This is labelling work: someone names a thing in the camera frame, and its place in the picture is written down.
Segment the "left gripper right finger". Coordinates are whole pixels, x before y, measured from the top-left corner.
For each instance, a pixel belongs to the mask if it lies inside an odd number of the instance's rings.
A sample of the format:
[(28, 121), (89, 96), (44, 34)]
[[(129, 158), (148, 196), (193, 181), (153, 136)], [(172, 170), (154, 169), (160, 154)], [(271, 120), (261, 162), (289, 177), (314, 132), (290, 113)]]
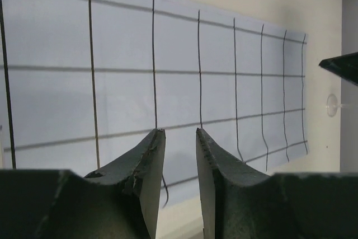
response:
[(196, 131), (205, 238), (356, 238), (356, 173), (266, 175)]

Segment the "blue checkered cloth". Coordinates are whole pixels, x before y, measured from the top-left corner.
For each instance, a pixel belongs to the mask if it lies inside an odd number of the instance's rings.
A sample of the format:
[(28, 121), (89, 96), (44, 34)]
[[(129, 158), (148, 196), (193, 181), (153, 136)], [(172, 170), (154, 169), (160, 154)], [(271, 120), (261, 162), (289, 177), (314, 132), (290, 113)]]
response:
[(163, 128), (173, 205), (199, 193), (201, 127), (266, 172), (309, 152), (306, 47), (183, 0), (1, 0), (3, 165), (86, 175)]

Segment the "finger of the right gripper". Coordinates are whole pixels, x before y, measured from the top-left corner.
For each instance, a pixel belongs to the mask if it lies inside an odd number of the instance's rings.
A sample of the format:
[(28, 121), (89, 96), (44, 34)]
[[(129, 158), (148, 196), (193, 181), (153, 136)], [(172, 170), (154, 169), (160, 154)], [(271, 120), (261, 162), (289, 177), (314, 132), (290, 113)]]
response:
[(319, 66), (355, 86), (358, 85), (358, 52), (324, 59)]

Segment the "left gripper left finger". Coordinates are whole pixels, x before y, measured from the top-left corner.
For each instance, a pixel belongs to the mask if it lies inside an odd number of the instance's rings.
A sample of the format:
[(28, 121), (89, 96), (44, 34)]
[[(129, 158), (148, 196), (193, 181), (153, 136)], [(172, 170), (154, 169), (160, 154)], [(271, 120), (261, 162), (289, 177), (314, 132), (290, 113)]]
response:
[(70, 170), (2, 170), (2, 238), (155, 238), (166, 134), (81, 177)]

